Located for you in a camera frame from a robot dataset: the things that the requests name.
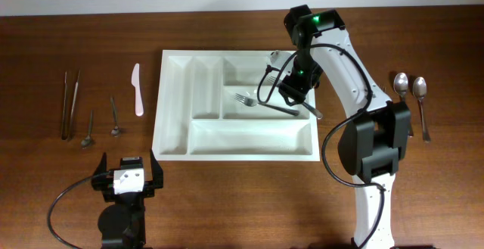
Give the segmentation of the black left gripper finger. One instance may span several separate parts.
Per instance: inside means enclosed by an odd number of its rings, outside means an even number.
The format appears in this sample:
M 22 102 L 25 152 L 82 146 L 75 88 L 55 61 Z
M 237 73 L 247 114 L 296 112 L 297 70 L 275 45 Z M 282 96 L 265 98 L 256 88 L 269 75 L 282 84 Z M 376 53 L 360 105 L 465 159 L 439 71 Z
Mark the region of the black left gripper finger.
M 150 168 L 153 183 L 163 183 L 163 169 L 152 150 L 150 150 Z
M 94 171 L 94 176 L 105 176 L 107 174 L 107 153 L 104 152 L 101 156 L 101 160 Z

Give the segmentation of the metal fork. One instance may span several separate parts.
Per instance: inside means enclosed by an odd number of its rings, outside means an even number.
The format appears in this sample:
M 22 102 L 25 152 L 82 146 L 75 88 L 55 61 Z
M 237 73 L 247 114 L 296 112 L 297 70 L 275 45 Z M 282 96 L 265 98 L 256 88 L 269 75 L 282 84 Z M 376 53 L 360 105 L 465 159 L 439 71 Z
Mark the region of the metal fork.
M 234 99 L 247 107 L 255 107 L 258 104 L 257 100 L 238 93 L 234 95 Z
M 271 83 L 275 82 L 277 87 L 279 87 L 282 84 L 282 80 L 281 79 L 276 80 L 275 76 L 270 76 L 267 80 Z M 302 106 L 305 107 L 308 111 L 310 111 L 318 120 L 321 120 L 324 117 L 323 114 L 318 109 L 311 106 L 307 102 L 303 102 Z

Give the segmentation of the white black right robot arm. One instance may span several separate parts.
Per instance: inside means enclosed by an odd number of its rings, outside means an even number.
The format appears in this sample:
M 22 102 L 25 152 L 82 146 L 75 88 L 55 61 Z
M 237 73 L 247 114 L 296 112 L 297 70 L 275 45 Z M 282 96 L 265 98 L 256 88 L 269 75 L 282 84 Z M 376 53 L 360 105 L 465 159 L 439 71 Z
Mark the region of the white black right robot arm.
M 290 9 L 296 51 L 165 50 L 152 151 L 158 160 L 319 161 L 315 89 L 345 111 L 338 154 L 355 189 L 355 248 L 391 248 L 391 191 L 411 113 L 372 80 L 334 10 Z

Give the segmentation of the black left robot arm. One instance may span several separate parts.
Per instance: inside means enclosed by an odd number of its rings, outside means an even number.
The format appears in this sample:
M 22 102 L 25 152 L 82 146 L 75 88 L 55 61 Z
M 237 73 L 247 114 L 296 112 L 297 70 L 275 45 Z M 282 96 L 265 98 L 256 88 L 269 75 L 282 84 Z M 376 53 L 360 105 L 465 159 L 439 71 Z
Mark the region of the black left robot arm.
M 141 157 L 124 157 L 119 168 L 107 169 L 103 154 L 91 184 L 109 204 L 98 217 L 102 248 L 143 248 L 146 244 L 145 205 L 155 191 L 163 187 L 163 169 L 150 153 L 152 179 L 144 176 Z

